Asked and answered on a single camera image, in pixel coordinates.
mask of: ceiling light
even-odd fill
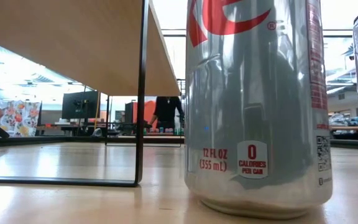
[[[82,85],[82,83],[79,82],[68,82],[69,85]]]
[[[348,69],[346,71],[343,71],[343,72],[337,72],[333,75],[329,75],[326,77],[326,81],[329,82],[329,81],[334,81],[336,79],[338,79],[339,77],[343,76],[343,75],[347,75],[349,73],[354,73],[356,72],[356,69],[355,68],[351,68],[351,69]]]
[[[343,90],[343,89],[345,89],[345,88],[346,88],[346,86],[344,86],[344,87],[339,87],[339,88],[335,88],[335,89],[332,89],[332,90],[328,90],[328,91],[327,91],[327,94],[332,94],[332,93],[335,93],[335,92],[337,92],[337,91]]]

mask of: person in black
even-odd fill
[[[181,101],[177,96],[158,96],[155,100],[155,110],[150,125],[157,121],[157,128],[175,128],[175,109],[183,120],[185,114],[181,108]]]

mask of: desk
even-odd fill
[[[358,126],[330,126],[329,129],[332,131],[336,131],[336,130],[358,131]]]
[[[0,148],[0,175],[51,174],[77,178],[131,178],[134,146],[61,143]],[[357,224],[358,150],[332,148],[334,194],[322,207],[289,221],[257,220],[215,212],[187,189],[183,148],[145,147],[140,187],[0,185],[0,223],[128,224]],[[47,163],[39,156],[48,158]]]
[[[118,136],[119,138],[135,138],[135,136]],[[161,136],[148,136],[145,135],[146,139],[184,139],[184,136],[173,136],[173,135],[161,135]]]
[[[87,125],[87,135],[86,136],[91,136],[93,134],[94,131],[94,125]],[[106,124],[101,123],[101,124],[97,124],[96,128],[100,128],[102,131],[103,136],[106,134]],[[53,124],[49,127],[46,126],[38,126],[37,130],[41,132],[41,136],[44,135],[45,131],[48,130],[62,130],[64,132],[64,136],[66,137],[73,137],[73,136],[77,136],[77,129],[78,129],[78,125],[76,124]]]

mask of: computer monitor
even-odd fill
[[[134,102],[125,104],[125,122],[133,123]]]
[[[98,91],[65,93],[63,96],[63,119],[100,118],[98,110]]]

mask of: colorful poster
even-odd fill
[[[0,100],[4,116],[0,127],[11,137],[34,137],[37,130],[41,102]]]

